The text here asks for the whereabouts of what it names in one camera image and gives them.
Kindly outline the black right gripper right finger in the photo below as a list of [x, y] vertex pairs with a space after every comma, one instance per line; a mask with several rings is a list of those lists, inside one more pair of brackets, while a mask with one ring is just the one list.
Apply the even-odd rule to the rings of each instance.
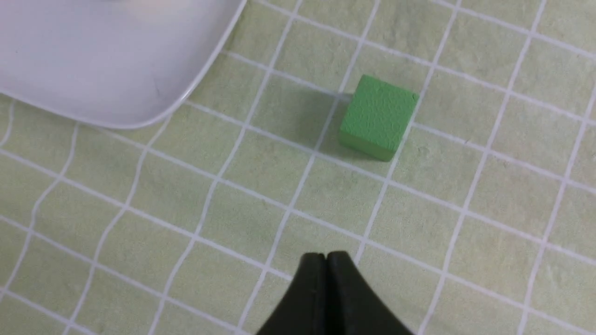
[[328, 335], [411, 335], [381, 301], [345, 251], [326, 257]]

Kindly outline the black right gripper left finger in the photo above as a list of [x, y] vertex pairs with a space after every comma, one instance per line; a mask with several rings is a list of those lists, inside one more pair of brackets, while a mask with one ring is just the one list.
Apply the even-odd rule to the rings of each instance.
[[324, 335], [326, 293], [325, 255], [305, 253], [289, 288], [258, 335]]

